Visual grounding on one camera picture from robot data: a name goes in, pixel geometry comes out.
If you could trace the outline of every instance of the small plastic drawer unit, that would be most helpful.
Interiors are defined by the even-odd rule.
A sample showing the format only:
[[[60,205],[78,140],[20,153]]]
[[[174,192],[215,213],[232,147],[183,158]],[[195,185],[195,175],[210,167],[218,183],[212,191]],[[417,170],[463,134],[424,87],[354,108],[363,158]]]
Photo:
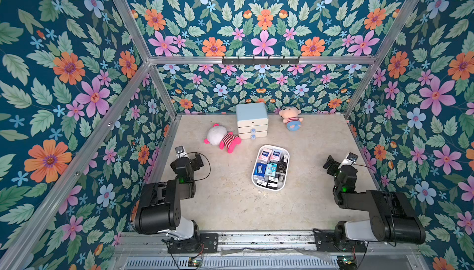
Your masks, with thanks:
[[[268,130],[268,115],[261,102],[236,105],[238,136],[241,139],[264,137]]]

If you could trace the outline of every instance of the striped plush toy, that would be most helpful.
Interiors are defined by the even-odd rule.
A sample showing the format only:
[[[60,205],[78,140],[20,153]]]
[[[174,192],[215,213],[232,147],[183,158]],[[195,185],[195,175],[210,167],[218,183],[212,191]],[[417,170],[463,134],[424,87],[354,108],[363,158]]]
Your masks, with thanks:
[[[232,131],[227,133],[227,129],[224,126],[214,124],[214,126],[209,129],[207,138],[204,142],[212,145],[219,145],[221,150],[225,146],[227,152],[230,154],[234,151],[235,146],[240,144],[242,140],[237,135],[234,135]]]

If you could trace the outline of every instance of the concrete floor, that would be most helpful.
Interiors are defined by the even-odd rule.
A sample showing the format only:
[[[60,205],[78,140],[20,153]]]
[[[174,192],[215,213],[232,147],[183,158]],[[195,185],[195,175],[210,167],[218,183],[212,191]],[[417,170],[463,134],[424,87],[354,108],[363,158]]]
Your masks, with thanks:
[[[195,220],[201,230],[311,230],[334,229],[341,220],[368,219],[362,211],[341,209],[334,203],[334,179],[322,168],[329,155],[342,161],[352,152],[362,155],[342,115],[303,115],[302,128],[286,129],[279,115],[269,115],[267,137],[242,140],[234,153],[205,144],[207,131],[215,123],[237,132],[235,115],[183,116],[161,181],[175,178],[170,163],[177,157],[175,147],[199,152],[211,163],[209,178],[196,182],[196,195],[181,201],[181,213]],[[261,190],[252,184],[250,174],[259,148],[280,146],[290,152],[285,187],[278,192]],[[209,166],[195,173],[203,178]],[[375,189],[367,168],[357,166],[356,191]]]

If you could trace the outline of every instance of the plush toy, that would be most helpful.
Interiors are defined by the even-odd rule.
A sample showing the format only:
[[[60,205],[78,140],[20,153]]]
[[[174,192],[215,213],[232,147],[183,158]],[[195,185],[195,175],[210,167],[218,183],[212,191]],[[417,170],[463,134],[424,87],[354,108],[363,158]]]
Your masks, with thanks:
[[[284,107],[280,111],[280,116],[283,117],[283,123],[286,123],[286,128],[289,131],[296,131],[301,128],[303,118],[298,118],[301,110],[296,107]]]
[[[227,152],[230,154],[234,151],[236,145],[242,142],[242,139],[231,131],[227,133],[227,129],[219,124],[214,124],[208,131],[207,138],[204,140],[205,143],[212,145],[219,145],[222,150],[224,146],[227,148]]]

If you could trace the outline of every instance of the black cable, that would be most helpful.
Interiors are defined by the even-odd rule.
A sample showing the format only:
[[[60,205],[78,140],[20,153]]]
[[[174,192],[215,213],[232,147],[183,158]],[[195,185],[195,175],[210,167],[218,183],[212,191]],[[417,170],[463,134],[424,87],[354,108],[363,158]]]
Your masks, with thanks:
[[[205,178],[195,179],[194,181],[199,181],[199,180],[203,180],[203,179],[208,178],[208,177],[210,176],[210,161],[209,161],[209,159],[206,157],[206,155],[201,154],[201,153],[199,153],[199,152],[189,152],[189,153],[187,153],[187,155],[192,154],[192,153],[194,153],[194,154],[199,154],[199,155],[201,155],[201,156],[204,156],[204,158],[206,158],[206,160],[207,160],[207,162],[208,162],[208,164],[209,164],[209,173],[207,174],[207,176],[206,176]]]

